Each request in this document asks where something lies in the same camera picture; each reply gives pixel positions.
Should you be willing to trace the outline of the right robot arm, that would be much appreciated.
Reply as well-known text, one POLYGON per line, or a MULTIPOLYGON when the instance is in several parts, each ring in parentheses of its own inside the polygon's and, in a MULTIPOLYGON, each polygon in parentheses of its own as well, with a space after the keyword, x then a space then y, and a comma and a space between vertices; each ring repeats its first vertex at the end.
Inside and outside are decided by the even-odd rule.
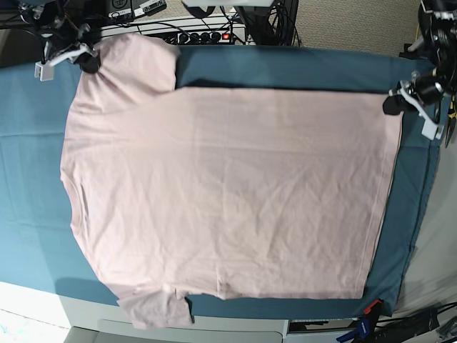
POLYGON ((74 10, 67 11, 64 1, 36 5, 20 2, 19 15, 32 26, 31 33, 41 44, 41 61, 36 64, 41 80, 52 79, 54 67, 64 61, 88 74, 99 70, 101 59, 89 41, 90 25, 74 10))

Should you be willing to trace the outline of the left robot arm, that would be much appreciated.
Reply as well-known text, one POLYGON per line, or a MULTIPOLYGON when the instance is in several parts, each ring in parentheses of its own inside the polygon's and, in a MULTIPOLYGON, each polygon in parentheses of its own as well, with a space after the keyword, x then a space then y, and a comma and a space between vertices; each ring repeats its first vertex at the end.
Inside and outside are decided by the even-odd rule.
POLYGON ((434 68, 398 82, 383 103, 384 114, 424 109, 456 95, 456 2, 422 1, 418 26, 421 41, 411 48, 425 51, 434 68))

